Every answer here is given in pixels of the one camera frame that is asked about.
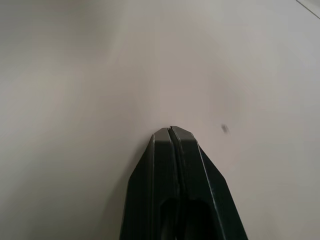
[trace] black plastic object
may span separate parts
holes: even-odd
[[[248,240],[224,177],[191,132],[152,135],[128,183],[120,240]]]

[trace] white wall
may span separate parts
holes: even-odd
[[[319,239],[320,20],[296,1],[2,2],[2,240],[117,239],[170,125],[224,174],[249,239]]]

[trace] white surface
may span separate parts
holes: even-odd
[[[117,239],[128,177],[170,125],[250,240],[319,239],[319,29],[292,0],[3,3],[0,239]]]

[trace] dark spot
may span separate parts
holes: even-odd
[[[229,128],[228,128],[227,125],[222,124],[222,125],[221,125],[221,128],[222,128],[222,131],[223,131],[225,134],[229,133]]]

